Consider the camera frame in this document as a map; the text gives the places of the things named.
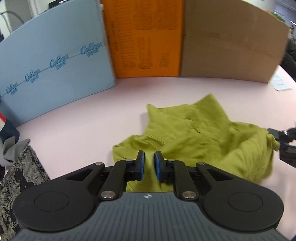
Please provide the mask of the olive green shirt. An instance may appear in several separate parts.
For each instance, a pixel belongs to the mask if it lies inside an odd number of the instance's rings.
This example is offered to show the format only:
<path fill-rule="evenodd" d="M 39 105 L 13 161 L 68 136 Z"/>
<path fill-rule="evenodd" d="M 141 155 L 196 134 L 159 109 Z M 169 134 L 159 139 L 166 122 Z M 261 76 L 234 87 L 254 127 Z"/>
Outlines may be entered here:
<path fill-rule="evenodd" d="M 144 178 L 130 181 L 130 192 L 171 192 L 173 186 L 160 182 L 153 155 L 187 166 L 210 164 L 228 173 L 259 183 L 271 174 L 273 154 L 280 144 L 266 129 L 250 123 L 232 122 L 211 94 L 194 104 L 167 108 L 147 106 L 149 123 L 142 135 L 133 135 L 112 149 L 114 161 L 133 159 L 145 152 Z"/>

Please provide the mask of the white printed paper sheet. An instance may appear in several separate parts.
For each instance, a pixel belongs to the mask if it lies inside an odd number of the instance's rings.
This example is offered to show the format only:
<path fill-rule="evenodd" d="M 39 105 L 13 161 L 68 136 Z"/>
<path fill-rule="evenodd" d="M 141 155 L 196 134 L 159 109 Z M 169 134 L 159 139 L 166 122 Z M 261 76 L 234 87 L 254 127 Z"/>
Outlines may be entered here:
<path fill-rule="evenodd" d="M 269 83 L 273 86 L 273 88 L 277 91 L 286 91 L 293 89 L 293 80 L 289 75 L 286 74 L 278 74 L 270 79 Z"/>

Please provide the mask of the black leather sofa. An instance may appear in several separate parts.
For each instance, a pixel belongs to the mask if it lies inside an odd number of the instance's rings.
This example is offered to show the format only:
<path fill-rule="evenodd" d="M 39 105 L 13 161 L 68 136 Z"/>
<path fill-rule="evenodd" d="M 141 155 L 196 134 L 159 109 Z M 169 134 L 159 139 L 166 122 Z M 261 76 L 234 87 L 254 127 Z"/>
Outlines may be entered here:
<path fill-rule="evenodd" d="M 287 48 L 281 61 L 281 67 L 296 81 L 296 45 L 295 41 L 288 39 Z"/>

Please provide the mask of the patterned lace garment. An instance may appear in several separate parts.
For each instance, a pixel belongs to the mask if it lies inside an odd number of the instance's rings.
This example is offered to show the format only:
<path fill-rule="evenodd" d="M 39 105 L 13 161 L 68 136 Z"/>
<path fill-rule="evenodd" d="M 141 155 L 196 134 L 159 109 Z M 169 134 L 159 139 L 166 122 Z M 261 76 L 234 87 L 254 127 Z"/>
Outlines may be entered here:
<path fill-rule="evenodd" d="M 13 211 L 16 197 L 50 178 L 31 146 L 27 146 L 1 182 L 1 240 L 10 240 L 20 226 Z"/>

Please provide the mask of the grey cloth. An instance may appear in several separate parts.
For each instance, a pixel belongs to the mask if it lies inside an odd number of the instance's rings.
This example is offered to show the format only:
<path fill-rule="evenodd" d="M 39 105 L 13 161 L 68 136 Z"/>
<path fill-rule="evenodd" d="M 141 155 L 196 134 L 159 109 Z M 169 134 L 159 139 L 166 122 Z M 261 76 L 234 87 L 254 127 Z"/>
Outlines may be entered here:
<path fill-rule="evenodd" d="M 1 166 L 10 167 L 29 143 L 29 138 L 16 142 L 15 136 L 6 139 L 4 142 L 1 141 Z"/>

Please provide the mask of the brown cardboard box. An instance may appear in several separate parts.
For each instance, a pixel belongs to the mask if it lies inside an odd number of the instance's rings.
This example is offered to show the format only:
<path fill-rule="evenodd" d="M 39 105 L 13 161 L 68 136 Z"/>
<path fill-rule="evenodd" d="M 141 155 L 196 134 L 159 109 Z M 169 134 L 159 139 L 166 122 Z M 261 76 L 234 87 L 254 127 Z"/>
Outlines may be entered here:
<path fill-rule="evenodd" d="M 289 26 L 245 1 L 185 1 L 180 74 L 269 82 Z"/>

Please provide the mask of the dark blue box red label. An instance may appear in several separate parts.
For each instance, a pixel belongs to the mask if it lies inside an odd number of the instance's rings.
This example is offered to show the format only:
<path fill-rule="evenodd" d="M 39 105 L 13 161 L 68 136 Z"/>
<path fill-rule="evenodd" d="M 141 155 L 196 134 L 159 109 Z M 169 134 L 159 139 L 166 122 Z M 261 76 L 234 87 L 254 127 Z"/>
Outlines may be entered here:
<path fill-rule="evenodd" d="M 0 119 L 1 119 L 1 127 L 0 127 L 1 141 L 4 143 L 7 139 L 14 137 L 15 144 L 16 144 L 20 138 L 20 132 L 2 113 L 0 113 Z"/>

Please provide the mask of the light blue Corou carton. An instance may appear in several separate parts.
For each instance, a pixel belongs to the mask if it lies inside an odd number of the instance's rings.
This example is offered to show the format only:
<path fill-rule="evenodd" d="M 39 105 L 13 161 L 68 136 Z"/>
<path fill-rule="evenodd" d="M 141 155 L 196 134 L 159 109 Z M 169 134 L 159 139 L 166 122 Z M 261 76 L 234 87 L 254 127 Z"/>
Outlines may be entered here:
<path fill-rule="evenodd" d="M 67 1 L 1 42 L 1 113 L 15 126 L 114 85 L 99 1 Z"/>

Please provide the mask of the orange printed carton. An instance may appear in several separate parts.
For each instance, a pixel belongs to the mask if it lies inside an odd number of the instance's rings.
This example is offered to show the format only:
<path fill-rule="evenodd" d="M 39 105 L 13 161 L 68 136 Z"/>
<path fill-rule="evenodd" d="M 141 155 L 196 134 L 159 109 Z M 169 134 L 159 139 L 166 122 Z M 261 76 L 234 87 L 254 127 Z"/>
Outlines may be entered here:
<path fill-rule="evenodd" d="M 182 49 L 184 1 L 103 1 L 115 75 L 176 77 Z"/>

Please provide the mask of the green potted plant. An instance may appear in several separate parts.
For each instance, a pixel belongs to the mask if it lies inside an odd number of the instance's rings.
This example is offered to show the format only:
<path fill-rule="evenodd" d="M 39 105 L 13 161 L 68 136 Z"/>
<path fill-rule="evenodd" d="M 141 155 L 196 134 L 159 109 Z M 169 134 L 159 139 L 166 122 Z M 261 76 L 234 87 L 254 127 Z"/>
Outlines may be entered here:
<path fill-rule="evenodd" d="M 272 16 L 274 16 L 275 18 L 277 18 L 279 21 L 282 21 L 285 23 L 285 20 L 277 13 L 270 13 Z"/>

